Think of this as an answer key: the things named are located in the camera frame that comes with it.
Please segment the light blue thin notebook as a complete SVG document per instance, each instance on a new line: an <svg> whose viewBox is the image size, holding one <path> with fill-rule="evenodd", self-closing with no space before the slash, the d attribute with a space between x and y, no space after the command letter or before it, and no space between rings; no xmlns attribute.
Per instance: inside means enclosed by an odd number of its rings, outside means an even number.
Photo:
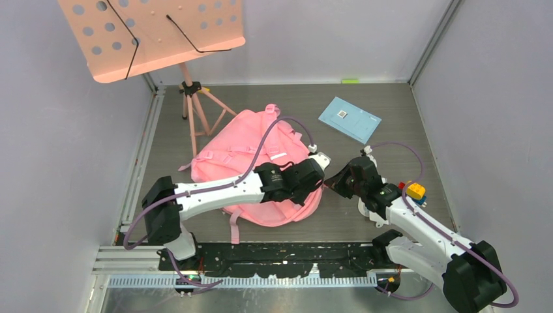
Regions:
<svg viewBox="0 0 553 313"><path fill-rule="evenodd" d="M369 141L381 123L381 118L339 97L330 101L318 120L362 144Z"/></svg>

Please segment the pink student backpack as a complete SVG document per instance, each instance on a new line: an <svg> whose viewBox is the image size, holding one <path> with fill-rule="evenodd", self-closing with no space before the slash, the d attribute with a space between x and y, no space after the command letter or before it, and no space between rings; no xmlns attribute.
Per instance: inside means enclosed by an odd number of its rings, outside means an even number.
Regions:
<svg viewBox="0 0 553 313"><path fill-rule="evenodd" d="M278 106L266 105L261 112L244 110L238 113L205 148L180 170L190 170L196 183L233 177L246 172L259 153L256 165L271 162L283 166L306 159L308 147L301 141L301 133L285 122L274 127L271 123L280 115ZM230 214L231 242L239 243L238 218L244 218L265 227L277 227L309 217L319 206L323 194L321 187L310 193L305 205L284 202L241 204L224 207Z"/></svg>

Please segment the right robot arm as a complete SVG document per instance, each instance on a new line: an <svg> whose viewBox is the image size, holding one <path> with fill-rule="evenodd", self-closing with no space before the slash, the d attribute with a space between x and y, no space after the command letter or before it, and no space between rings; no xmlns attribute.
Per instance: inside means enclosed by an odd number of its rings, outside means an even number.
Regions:
<svg viewBox="0 0 553 313"><path fill-rule="evenodd" d="M402 190L386 183L369 157L356 157L325 186L398 230L372 240L372 259L380 267L407 267L442 290L457 312L478 312L507 292L495 249L474 243L425 213Z"/></svg>

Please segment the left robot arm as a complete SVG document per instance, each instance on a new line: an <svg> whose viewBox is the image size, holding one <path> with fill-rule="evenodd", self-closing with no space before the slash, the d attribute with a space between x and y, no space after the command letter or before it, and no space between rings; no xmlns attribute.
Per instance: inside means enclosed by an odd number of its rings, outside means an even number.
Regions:
<svg viewBox="0 0 553 313"><path fill-rule="evenodd" d="M143 200L147 241L164 246L183 269L194 269L200 253L182 221L230 205L290 202L304 206L321 187L330 163L328 156L318 153L298 164L266 162L242 175L206 183L175 184L171 177L162 177Z"/></svg>

